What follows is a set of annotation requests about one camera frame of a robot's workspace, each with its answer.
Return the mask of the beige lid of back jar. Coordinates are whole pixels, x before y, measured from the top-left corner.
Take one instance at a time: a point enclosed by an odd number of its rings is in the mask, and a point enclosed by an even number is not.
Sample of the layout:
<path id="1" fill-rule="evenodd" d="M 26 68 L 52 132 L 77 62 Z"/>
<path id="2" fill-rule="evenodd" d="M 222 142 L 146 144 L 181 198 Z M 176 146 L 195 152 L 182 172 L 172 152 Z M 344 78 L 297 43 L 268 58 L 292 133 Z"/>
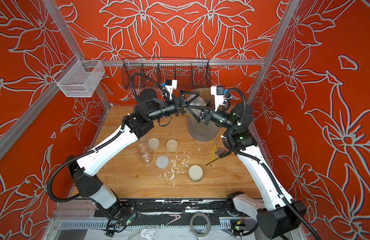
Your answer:
<path id="1" fill-rule="evenodd" d="M 166 148 L 168 152 L 176 152 L 178 150 L 179 143 L 176 140 L 168 140 L 166 143 Z"/>

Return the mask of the glass jar patterned lid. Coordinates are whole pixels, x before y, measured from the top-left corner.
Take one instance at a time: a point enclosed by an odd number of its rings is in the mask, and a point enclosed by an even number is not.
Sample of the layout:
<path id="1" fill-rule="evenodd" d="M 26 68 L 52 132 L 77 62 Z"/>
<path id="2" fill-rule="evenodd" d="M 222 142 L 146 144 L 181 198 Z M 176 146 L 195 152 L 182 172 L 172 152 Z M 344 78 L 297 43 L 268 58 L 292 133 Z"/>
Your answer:
<path id="1" fill-rule="evenodd" d="M 139 144 L 136 153 L 143 164 L 148 164 L 153 159 L 153 154 L 148 144 Z"/>

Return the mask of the glass jar beige lid back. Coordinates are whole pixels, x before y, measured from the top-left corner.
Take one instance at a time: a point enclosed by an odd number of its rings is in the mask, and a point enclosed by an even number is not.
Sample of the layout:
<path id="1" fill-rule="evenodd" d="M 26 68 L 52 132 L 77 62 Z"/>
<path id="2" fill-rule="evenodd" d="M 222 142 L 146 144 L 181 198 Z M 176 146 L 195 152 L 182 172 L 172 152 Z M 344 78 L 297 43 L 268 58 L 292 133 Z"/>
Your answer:
<path id="1" fill-rule="evenodd" d="M 200 96 L 191 104 L 192 106 L 206 107 L 208 106 L 208 101 L 211 101 L 210 104 L 214 101 L 214 97 L 211 95 L 211 88 L 196 89 L 193 92 L 198 92 Z"/>

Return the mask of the glass jar beige lid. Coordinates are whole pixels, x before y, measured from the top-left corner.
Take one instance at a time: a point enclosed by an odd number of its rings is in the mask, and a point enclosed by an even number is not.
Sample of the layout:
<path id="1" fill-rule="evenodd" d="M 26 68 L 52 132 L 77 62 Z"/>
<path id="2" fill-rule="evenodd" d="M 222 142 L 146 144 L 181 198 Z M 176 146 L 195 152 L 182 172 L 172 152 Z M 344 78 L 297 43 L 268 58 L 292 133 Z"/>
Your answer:
<path id="1" fill-rule="evenodd" d="M 200 96 L 191 104 L 192 106 L 206 107 L 208 106 L 208 101 L 211 101 L 210 104 L 214 101 L 214 97 L 211 95 L 211 88 L 196 89 L 193 92 L 198 92 Z"/>
<path id="2" fill-rule="evenodd" d="M 190 168 L 189 168 L 189 171 L 188 171 L 188 174 L 189 174 L 189 178 L 193 181 L 193 182 L 198 182 L 202 179 L 203 177 L 203 169 L 202 167 L 200 167 L 199 165 L 192 165 Z"/>

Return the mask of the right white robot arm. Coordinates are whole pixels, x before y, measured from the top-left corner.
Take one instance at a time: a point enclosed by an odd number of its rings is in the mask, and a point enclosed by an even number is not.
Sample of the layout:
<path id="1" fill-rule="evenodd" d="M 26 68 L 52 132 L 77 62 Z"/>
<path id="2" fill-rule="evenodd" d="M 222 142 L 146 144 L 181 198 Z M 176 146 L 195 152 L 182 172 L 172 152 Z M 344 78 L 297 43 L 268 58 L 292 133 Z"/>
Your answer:
<path id="1" fill-rule="evenodd" d="M 294 200 L 281 186 L 265 161 L 258 143 L 248 129 L 253 121 L 251 108 L 240 103 L 227 113 L 190 105 L 187 111 L 199 123 L 212 122 L 226 129 L 222 135 L 225 148 L 245 165 L 260 191 L 261 202 L 242 192 L 229 195 L 230 212 L 235 215 L 243 213 L 256 221 L 256 227 L 249 230 L 249 233 L 259 230 L 270 240 L 293 240 L 295 237 L 292 233 L 300 227 L 306 207 L 301 201 Z"/>

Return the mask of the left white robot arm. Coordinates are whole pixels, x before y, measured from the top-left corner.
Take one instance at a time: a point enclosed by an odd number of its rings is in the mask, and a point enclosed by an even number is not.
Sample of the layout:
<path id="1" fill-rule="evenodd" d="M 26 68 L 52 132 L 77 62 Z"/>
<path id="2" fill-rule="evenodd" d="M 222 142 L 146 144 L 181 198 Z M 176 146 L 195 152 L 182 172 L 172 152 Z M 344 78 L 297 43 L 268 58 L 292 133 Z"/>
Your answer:
<path id="1" fill-rule="evenodd" d="M 154 121 L 184 112 L 199 95 L 197 92 L 180 91 L 178 96 L 173 95 L 165 101 L 160 100 L 153 89 L 137 95 L 135 109 L 122 118 L 117 130 L 85 156 L 69 164 L 79 195 L 91 199 L 99 209 L 109 211 L 114 208 L 118 198 L 97 177 L 100 169 L 120 151 L 144 137 L 154 127 Z"/>

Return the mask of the translucent ribbed trash bin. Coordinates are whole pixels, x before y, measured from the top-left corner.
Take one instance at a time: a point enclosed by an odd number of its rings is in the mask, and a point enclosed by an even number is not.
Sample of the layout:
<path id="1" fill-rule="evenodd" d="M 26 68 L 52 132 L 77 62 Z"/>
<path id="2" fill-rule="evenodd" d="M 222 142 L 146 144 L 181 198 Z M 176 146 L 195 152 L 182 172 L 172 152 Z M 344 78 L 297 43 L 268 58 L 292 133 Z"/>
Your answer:
<path id="1" fill-rule="evenodd" d="M 188 116 L 188 132 L 190 136 L 199 142 L 208 142 L 214 139 L 219 131 L 214 123 L 205 124 L 202 120 L 200 123 L 194 117 Z"/>

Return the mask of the yellow pencil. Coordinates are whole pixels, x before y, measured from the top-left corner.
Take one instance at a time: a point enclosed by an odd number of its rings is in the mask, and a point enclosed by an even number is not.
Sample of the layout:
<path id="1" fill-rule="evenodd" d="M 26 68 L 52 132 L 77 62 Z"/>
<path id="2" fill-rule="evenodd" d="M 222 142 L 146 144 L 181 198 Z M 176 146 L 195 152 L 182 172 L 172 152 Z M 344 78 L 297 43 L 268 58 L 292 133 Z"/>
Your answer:
<path id="1" fill-rule="evenodd" d="M 213 161 L 215 160 L 216 150 L 217 150 L 217 140 L 215 140 L 214 149 L 213 149 L 213 155 L 212 155 L 212 161 L 210 163 L 210 168 L 213 167 Z"/>

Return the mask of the glass jar beige lid front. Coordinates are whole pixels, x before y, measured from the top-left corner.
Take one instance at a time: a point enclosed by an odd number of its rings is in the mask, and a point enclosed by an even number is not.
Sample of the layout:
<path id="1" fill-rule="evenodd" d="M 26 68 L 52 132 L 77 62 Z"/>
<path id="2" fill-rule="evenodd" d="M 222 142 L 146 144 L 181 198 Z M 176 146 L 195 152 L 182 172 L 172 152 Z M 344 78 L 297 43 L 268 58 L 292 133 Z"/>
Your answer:
<path id="1" fill-rule="evenodd" d="M 189 171 L 188 171 L 188 174 L 189 174 L 189 178 L 193 181 L 193 182 L 198 182 L 202 179 L 203 177 L 203 169 L 202 167 L 200 167 L 199 165 L 192 165 L 190 168 L 189 168 Z"/>

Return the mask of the clear tape roll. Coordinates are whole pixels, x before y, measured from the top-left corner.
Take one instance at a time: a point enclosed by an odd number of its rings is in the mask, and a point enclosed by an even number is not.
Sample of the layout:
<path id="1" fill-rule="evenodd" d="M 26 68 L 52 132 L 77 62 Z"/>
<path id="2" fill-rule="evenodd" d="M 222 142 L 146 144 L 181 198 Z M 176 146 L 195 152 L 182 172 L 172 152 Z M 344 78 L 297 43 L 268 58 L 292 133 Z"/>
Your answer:
<path id="1" fill-rule="evenodd" d="M 197 231 L 197 228 L 204 227 L 203 230 Z M 190 232 L 197 238 L 206 237 L 212 228 L 211 220 L 209 216 L 202 212 L 196 212 L 193 214 L 190 220 Z"/>

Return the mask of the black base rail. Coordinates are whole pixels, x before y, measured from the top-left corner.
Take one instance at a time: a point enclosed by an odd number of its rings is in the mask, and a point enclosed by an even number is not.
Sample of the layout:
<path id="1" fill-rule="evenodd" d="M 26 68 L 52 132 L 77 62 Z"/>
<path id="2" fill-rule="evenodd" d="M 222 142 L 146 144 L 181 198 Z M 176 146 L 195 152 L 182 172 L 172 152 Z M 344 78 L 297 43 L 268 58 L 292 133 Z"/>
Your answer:
<path id="1" fill-rule="evenodd" d="M 233 208 L 228 199 L 121 199 L 128 210 L 145 215 L 169 215 L 203 212 L 217 217 L 248 217 Z"/>

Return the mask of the clear plastic wall basket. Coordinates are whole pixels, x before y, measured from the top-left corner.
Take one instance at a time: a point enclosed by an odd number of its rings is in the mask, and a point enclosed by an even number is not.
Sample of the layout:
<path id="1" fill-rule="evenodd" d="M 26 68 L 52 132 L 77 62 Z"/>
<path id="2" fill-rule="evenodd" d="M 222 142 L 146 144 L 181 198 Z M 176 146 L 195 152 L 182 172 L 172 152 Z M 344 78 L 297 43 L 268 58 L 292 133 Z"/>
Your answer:
<path id="1" fill-rule="evenodd" d="M 102 61 L 84 61 L 73 56 L 56 73 L 53 81 L 68 98 L 90 98 L 104 75 Z"/>

